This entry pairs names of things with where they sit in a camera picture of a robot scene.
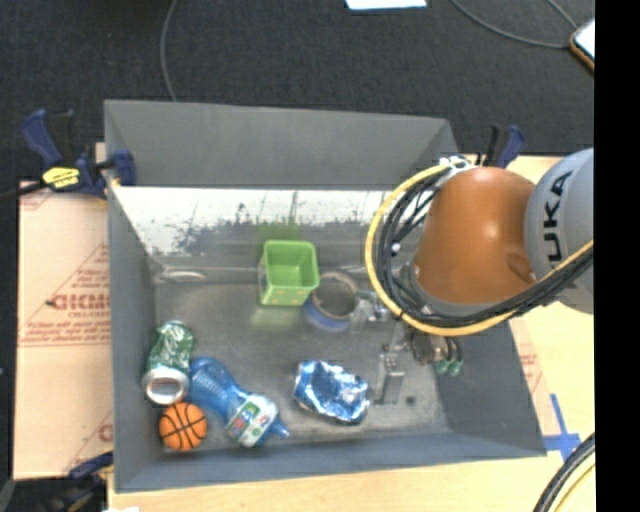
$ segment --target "green object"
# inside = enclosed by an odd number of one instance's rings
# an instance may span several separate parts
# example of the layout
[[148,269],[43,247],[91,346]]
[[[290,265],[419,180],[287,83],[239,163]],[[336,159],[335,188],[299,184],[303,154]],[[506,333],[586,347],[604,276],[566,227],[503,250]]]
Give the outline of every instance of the green object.
[[460,373],[460,368],[462,367],[462,361],[454,361],[447,368],[447,373],[452,377],[455,377]]
[[316,248],[299,240],[268,240],[258,265],[260,303],[301,306],[320,284]]
[[193,333],[182,322],[170,321],[156,329],[142,377],[142,388],[150,400],[169,405],[186,396],[194,344]]
[[447,368],[449,368],[449,361],[447,361],[446,359],[443,359],[442,361],[436,361],[433,366],[438,375],[444,375],[444,373],[446,373],[447,371]]

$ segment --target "orange robot gripper housing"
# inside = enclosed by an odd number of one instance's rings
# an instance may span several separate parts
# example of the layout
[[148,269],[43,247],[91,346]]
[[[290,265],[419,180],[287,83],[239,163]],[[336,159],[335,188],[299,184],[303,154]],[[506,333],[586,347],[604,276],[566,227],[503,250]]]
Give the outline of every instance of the orange robot gripper housing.
[[433,199],[413,260],[425,292],[454,304],[500,302],[534,281],[524,244],[535,185],[498,167],[451,178]]

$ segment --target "black carpet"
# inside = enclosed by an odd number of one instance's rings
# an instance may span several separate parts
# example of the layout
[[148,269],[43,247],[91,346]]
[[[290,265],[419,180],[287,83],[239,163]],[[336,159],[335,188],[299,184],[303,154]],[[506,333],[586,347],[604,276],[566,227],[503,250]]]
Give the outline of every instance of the black carpet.
[[[527,154],[592,146],[594,75],[567,49],[573,27],[561,13],[547,0],[457,1],[502,31],[564,48],[499,35],[451,0],[384,14],[355,14],[342,0],[182,0],[166,32],[175,99],[442,117],[465,153],[486,149],[491,124],[518,126]],[[104,99],[171,101],[159,51],[170,5],[0,2],[0,192],[40,173],[19,132],[32,111],[73,108],[78,143],[93,144]],[[558,5],[577,25],[595,15],[594,0]],[[11,474],[15,203],[0,204],[0,216],[1,488]],[[9,510],[54,491],[22,487]]]

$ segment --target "gray bin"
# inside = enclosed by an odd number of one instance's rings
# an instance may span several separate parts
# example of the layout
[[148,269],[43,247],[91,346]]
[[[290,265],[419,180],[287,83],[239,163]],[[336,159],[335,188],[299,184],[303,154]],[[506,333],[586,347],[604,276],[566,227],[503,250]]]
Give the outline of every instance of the gray bin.
[[[311,241],[321,271],[347,272],[366,288],[372,212],[406,177],[455,152],[445,120],[108,101],[105,122],[107,153],[128,148],[139,172],[139,186],[109,193],[116,491],[545,453],[507,324],[461,339],[455,378],[402,353],[398,401],[344,427],[294,403],[297,363],[331,360],[373,382],[398,324],[326,333],[300,308],[257,301],[257,262],[274,237]],[[196,450],[162,445],[160,409],[140,378],[153,330],[172,319],[194,331],[194,355],[219,358],[241,386],[278,404],[289,439],[236,447],[211,417]]]

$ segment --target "green soda can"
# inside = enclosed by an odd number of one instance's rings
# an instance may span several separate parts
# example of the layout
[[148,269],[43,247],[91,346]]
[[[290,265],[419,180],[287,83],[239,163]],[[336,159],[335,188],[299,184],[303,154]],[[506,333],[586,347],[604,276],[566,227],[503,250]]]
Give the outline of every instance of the green soda can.
[[189,391],[189,360],[195,338],[182,322],[172,320],[155,331],[142,389],[159,405],[182,400]]

